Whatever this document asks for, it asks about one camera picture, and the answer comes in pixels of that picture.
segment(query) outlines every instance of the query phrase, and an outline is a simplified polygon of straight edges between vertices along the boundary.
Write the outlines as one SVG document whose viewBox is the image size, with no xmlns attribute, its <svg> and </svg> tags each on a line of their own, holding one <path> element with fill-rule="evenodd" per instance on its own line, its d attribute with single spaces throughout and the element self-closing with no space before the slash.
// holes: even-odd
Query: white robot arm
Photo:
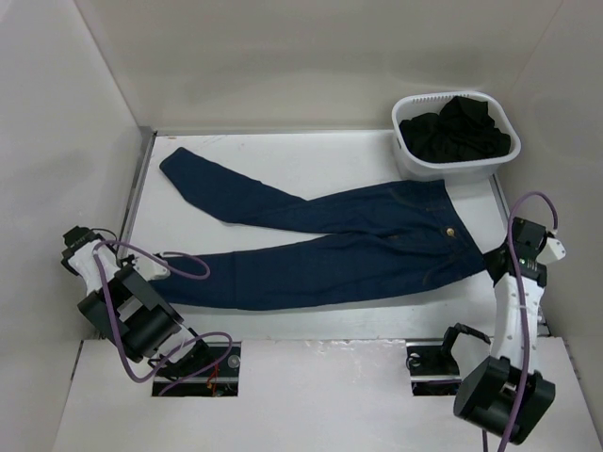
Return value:
<svg viewBox="0 0 603 452">
<path fill-rule="evenodd" d="M 512 443 L 521 444 L 555 398 L 555 385 L 543 378 L 538 364 L 538 317 L 546 287 L 546 265 L 562 259 L 565 249 L 544 226 L 522 218 L 513 221 L 513 247 L 520 265 L 525 307 L 520 304 L 517 275 L 505 242 L 484 255 L 497 298 L 492 346 L 485 334 L 457 324 L 448 329 L 442 352 L 452 356 L 462 380 L 454 402 L 455 415 L 502 436 L 524 367 L 521 310 L 526 310 L 530 344 L 528 385 L 511 436 Z"/>
</svg>

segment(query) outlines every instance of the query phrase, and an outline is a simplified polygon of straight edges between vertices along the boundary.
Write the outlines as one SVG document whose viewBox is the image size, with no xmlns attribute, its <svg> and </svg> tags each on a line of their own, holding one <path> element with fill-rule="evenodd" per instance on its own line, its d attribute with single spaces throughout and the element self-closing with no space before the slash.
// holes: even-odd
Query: white wall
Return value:
<svg viewBox="0 0 603 452">
<path fill-rule="evenodd" d="M 409 94 L 502 97 L 561 0 L 76 0 L 139 124 L 387 127 Z"/>
<path fill-rule="evenodd" d="M 567 258 L 549 268 L 544 309 L 569 343 L 599 435 L 603 433 L 603 3 L 565 0 L 505 103 L 522 153 L 502 171 L 509 202 L 550 195 Z M 524 210 L 550 224 L 541 202 Z"/>
<path fill-rule="evenodd" d="M 140 135 L 72 0 L 0 0 L 0 61 L 0 448 L 43 452 L 90 331 L 61 236 L 120 227 Z"/>
</svg>

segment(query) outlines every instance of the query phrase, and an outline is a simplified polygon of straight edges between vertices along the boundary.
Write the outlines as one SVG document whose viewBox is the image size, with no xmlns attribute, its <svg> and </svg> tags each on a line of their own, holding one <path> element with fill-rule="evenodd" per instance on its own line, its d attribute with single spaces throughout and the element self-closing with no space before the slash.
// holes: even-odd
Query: jeans leg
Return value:
<svg viewBox="0 0 603 452">
<path fill-rule="evenodd" d="M 332 234 L 283 247 L 200 256 L 211 268 L 209 279 L 171 275 L 151 284 L 170 303 L 265 311 L 424 292 L 483 270 L 478 250 L 456 253 L 441 238 L 419 244 Z M 186 258 L 167 260 L 184 271 L 200 271 Z"/>
<path fill-rule="evenodd" d="M 429 228 L 428 210 L 448 199 L 442 181 L 403 181 L 306 201 L 184 148 L 166 158 L 160 168 L 185 200 L 212 217 L 313 234 L 414 233 Z"/>
</svg>

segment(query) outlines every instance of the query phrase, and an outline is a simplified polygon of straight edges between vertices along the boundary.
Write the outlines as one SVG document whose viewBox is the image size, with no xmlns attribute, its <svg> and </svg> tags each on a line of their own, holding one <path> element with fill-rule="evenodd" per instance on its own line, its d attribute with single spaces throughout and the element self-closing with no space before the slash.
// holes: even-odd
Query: metal frame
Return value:
<svg viewBox="0 0 603 452">
<path fill-rule="evenodd" d="M 147 170 L 149 169 L 149 161 L 155 145 L 155 137 L 157 136 L 157 132 L 154 132 L 151 127 L 140 127 L 139 129 L 140 133 L 142 134 L 140 156 L 134 171 L 132 187 L 130 188 L 128 203 L 125 207 L 122 228 L 120 229 L 119 234 L 120 240 L 124 242 L 128 242 L 132 236 L 132 229 L 134 228 L 136 213 L 139 209 L 140 195 L 142 194 L 142 188 L 146 179 Z M 118 253 L 119 257 L 124 257 L 124 253 L 125 250 L 120 249 Z"/>
</svg>

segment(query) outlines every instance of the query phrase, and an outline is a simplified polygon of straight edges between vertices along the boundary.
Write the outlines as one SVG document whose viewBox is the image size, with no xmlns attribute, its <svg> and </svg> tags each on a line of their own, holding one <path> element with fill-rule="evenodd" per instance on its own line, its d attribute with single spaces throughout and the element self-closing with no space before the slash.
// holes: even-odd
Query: white platform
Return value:
<svg viewBox="0 0 603 452">
<path fill-rule="evenodd" d="M 186 203 L 159 170 L 178 147 L 312 199 L 399 179 L 391 131 L 314 134 L 158 137 L 134 222 L 131 242 L 152 252 L 253 250 L 315 238 L 250 226 L 226 225 Z M 489 181 L 449 186 L 459 216 L 481 250 L 505 235 Z M 228 331 L 236 339 L 354 339 L 441 337 L 456 322 L 492 335 L 495 298 L 482 273 L 429 293 L 313 309 L 247 313 L 178 306 L 197 331 Z"/>
<path fill-rule="evenodd" d="M 557 396 L 508 451 L 601 452 L 562 340 L 541 340 L 539 353 Z M 108 341 L 86 342 L 54 452 L 481 450 L 453 397 L 412 396 L 403 341 L 245 341 L 241 356 L 238 397 L 158 398 Z"/>
</svg>

